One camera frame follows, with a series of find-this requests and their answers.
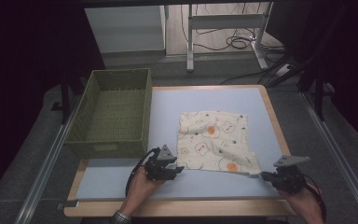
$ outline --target bracelet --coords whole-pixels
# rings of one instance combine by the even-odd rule
[[[130,223],[131,223],[131,218],[124,216],[118,210],[109,220],[109,224],[130,224]]]

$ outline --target hand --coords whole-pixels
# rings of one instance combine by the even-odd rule
[[[324,223],[322,218],[321,207],[316,201],[313,194],[307,190],[302,189],[299,193],[289,194],[286,191],[279,190],[278,192],[289,202],[292,209],[309,224],[320,224]]]
[[[136,209],[164,183],[165,180],[149,180],[145,168],[141,166],[133,176],[127,198],[120,207],[121,214],[131,217]]]

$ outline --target patterned cloth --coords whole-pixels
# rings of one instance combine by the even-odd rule
[[[185,112],[180,118],[178,166],[185,169],[261,172],[248,147],[246,115],[220,111]]]

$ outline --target white stand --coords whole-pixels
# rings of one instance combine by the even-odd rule
[[[267,70],[267,63],[260,52],[260,42],[266,30],[271,6],[272,3],[269,2],[263,14],[193,16],[192,5],[188,5],[187,72],[194,71],[193,30],[237,28],[259,28],[255,41],[252,41],[252,49],[261,70]]]

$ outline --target green plastic basket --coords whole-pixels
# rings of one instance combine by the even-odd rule
[[[147,68],[92,71],[64,145],[82,159],[143,157],[151,100]]]

